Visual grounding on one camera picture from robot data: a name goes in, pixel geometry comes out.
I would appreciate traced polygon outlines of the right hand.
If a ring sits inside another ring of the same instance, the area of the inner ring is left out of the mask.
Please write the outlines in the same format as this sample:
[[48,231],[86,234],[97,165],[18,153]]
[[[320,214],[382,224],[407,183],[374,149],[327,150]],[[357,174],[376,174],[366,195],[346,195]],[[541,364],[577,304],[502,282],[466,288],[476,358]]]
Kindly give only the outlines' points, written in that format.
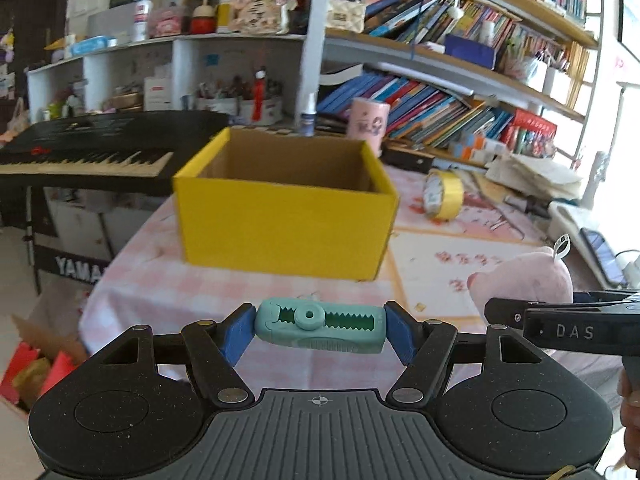
[[625,464],[635,471],[640,465],[640,396],[634,390],[623,370],[618,381],[618,393],[623,399],[620,408],[620,422],[625,428],[624,447]]

